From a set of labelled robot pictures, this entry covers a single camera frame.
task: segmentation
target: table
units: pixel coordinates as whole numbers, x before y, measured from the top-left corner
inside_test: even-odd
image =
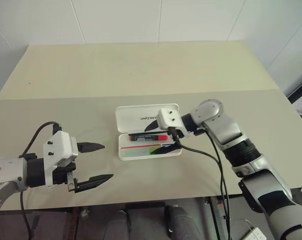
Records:
[[[25,192],[25,208],[60,208],[219,195],[215,162],[183,151],[178,157],[121,161],[115,109],[122,105],[177,103],[185,114],[219,99],[290,188],[302,187],[302,120],[242,41],[29,46],[0,93],[0,156],[18,157],[35,130],[59,122],[78,142],[99,142],[81,154],[75,177],[114,176],[81,193],[66,185]],[[30,152],[42,155],[51,128]],[[214,154],[206,136],[183,139]],[[223,157],[230,194],[239,178]],[[2,210],[20,209],[14,194]]]

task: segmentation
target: silver robot arm segment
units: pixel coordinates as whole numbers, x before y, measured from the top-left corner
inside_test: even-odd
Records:
[[[180,130],[182,137],[189,136],[190,132],[196,135],[199,129],[205,129],[241,178],[239,187],[249,206],[265,214],[274,238],[302,239],[302,206],[293,202],[284,180],[238,124],[223,112],[220,101],[209,99],[202,102],[191,113],[179,118],[182,125],[172,124],[177,115],[177,111],[164,109],[157,116],[159,128],[174,127]]]
[[[28,187],[50,187],[65,183],[69,192],[79,193],[106,182],[113,174],[92,176],[84,182],[78,182],[73,177],[75,159],[79,153],[103,148],[98,143],[76,142],[73,136],[59,127],[53,128],[53,136],[43,144],[43,158],[37,158],[35,153],[26,153],[18,159],[0,157],[0,209],[12,194],[23,192]]]

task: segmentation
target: person's leg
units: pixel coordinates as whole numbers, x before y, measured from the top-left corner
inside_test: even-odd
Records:
[[[201,234],[194,220],[180,207],[166,208],[166,218],[172,240],[200,240]]]
[[[118,211],[108,222],[103,240],[129,240],[127,217],[125,211]]]

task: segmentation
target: red marker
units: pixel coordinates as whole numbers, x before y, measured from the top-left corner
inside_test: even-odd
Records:
[[[169,139],[167,135],[135,135],[130,136],[131,141],[166,141]]]

